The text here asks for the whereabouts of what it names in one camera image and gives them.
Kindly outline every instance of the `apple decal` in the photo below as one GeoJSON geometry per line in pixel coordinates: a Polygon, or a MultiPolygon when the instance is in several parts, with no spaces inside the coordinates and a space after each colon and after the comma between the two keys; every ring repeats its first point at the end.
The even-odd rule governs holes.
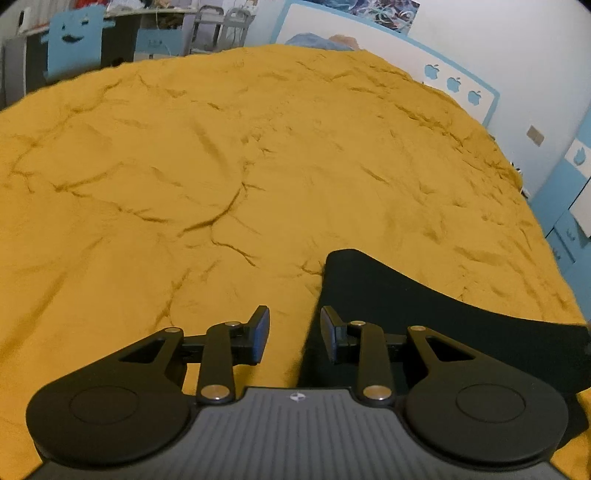
{"type": "Polygon", "coordinates": [[[468,93],[468,101],[474,106],[480,104],[481,98],[482,98],[482,96],[480,95],[480,90],[478,90],[477,92],[475,92],[474,90],[471,90],[468,93]]]}
{"type": "Polygon", "coordinates": [[[462,83],[460,82],[460,77],[458,77],[457,79],[455,79],[453,77],[449,77],[447,79],[447,89],[450,92],[453,92],[453,93],[459,92],[460,91],[460,85],[461,84],[462,83]]]}
{"type": "Polygon", "coordinates": [[[587,155],[585,155],[585,149],[581,147],[581,150],[579,150],[577,154],[574,156],[573,161],[575,165],[580,167],[585,162],[585,160],[587,160],[587,155]]]}
{"type": "Polygon", "coordinates": [[[425,77],[431,80],[437,80],[437,74],[439,65],[425,65],[425,77]]]}

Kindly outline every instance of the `light switch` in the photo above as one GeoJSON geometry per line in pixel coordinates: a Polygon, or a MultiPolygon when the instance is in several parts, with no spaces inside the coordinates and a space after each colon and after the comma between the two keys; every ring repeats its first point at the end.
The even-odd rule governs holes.
{"type": "Polygon", "coordinates": [[[530,125],[530,129],[527,131],[527,136],[531,138],[531,141],[535,143],[538,147],[544,141],[544,135],[542,135],[540,131],[533,125],[530,125]]]}

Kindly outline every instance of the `bed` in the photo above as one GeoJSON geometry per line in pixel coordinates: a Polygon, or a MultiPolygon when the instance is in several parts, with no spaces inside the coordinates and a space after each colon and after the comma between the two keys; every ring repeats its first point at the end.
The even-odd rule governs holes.
{"type": "MultiPolygon", "coordinates": [[[[337,249],[492,312],[584,323],[486,129],[367,51],[124,64],[4,111],[0,145],[3,480],[39,463],[24,411],[42,385],[170,325],[269,305],[264,360],[237,381],[293,385],[337,249]]],[[[588,478],[588,452],[583,434],[554,464],[588,478]]]]}

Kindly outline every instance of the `blue chair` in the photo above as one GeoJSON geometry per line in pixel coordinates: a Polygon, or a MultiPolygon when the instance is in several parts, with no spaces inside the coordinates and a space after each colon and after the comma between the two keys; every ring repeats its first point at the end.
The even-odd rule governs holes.
{"type": "Polygon", "coordinates": [[[104,5],[69,10],[51,18],[49,32],[41,38],[42,43],[48,43],[48,83],[100,67],[103,28],[115,26],[114,21],[104,18],[104,5]]]}

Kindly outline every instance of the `cabinet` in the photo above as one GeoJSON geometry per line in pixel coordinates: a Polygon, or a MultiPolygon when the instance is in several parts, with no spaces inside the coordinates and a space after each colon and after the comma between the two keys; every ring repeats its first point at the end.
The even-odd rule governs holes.
{"type": "Polygon", "coordinates": [[[587,213],[591,217],[591,205],[587,208],[587,197],[582,193],[591,191],[590,178],[591,109],[568,152],[530,202],[558,268],[588,322],[591,320],[591,240],[579,222],[591,225],[591,218],[586,217],[587,213]],[[578,207],[573,211],[579,222],[569,211],[575,202],[578,207]]]}

